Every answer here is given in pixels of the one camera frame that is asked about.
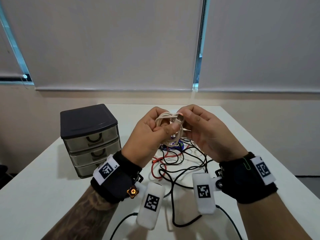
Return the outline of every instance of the black lid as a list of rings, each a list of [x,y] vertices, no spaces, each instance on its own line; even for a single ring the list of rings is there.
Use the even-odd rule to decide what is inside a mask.
[[[104,104],[60,112],[60,136],[72,139],[104,131],[118,121]]]

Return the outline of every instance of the wrist strap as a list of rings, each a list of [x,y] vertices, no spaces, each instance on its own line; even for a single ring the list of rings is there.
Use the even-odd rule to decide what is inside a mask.
[[[219,164],[222,177],[222,192],[236,199],[241,204],[250,204],[277,192],[275,183],[265,185],[251,159],[249,152],[243,158],[224,161]]]
[[[97,175],[97,179],[93,177],[91,186],[107,202],[115,204],[129,197],[127,190],[134,185],[142,168],[124,157],[121,151],[118,151],[112,157],[119,166],[114,167],[112,173],[104,181],[103,179],[101,181],[101,175]]]

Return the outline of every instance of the drawer handle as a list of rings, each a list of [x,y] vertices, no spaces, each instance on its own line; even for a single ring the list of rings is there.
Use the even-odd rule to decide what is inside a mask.
[[[102,150],[102,153],[100,153],[99,155],[96,155],[96,154],[94,154],[93,152],[91,153],[91,156],[92,157],[101,157],[103,154],[105,154],[105,152],[106,152],[106,149],[104,148],[103,150]]]
[[[101,138],[102,138],[102,133],[99,133],[99,138],[96,139],[96,140],[91,140],[89,136],[86,137],[86,139],[87,139],[89,142],[91,142],[91,143],[98,142],[98,141],[101,140]]]

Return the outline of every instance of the beige wall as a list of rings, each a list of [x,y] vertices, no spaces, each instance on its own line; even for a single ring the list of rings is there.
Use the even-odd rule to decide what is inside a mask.
[[[0,162],[21,171],[59,137],[62,110],[97,103],[220,105],[292,173],[320,175],[320,95],[306,94],[38,92],[1,85]]]

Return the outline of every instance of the fingernail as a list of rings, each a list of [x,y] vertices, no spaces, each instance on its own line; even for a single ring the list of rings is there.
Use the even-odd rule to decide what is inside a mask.
[[[174,129],[175,131],[177,131],[177,130],[179,130],[180,125],[179,125],[178,123],[174,122],[174,123],[171,124],[171,127],[172,127],[172,129]]]
[[[191,110],[189,109],[186,109],[184,112],[183,112],[183,115],[186,116],[186,117],[190,117],[192,114]]]

